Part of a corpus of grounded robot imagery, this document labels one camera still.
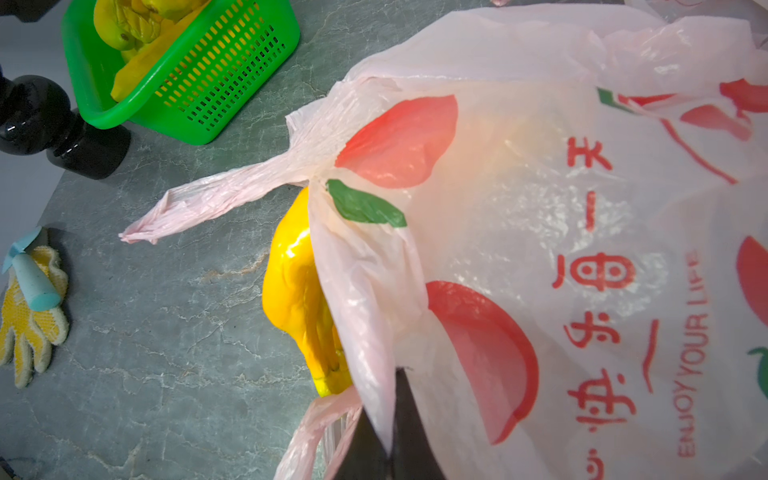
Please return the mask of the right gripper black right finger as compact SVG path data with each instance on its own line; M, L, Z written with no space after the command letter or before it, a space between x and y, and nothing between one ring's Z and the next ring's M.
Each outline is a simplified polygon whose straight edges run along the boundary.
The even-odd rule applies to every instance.
M390 457L395 480L445 480L430 447L404 368L398 368L393 443Z

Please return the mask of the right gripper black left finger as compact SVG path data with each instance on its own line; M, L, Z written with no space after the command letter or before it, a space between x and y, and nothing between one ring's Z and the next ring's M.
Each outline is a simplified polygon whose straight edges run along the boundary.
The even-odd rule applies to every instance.
M389 458L366 413L362 413L335 480L385 480Z

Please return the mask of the printed pink plastic bag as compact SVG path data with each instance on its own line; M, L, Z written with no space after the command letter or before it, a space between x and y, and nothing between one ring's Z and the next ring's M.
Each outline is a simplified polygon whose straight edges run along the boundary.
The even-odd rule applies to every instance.
M763 479L767 52L745 19L448 14L289 115L288 150L168 191L156 242L287 184L352 385L277 468L334 476L404 368L446 479Z

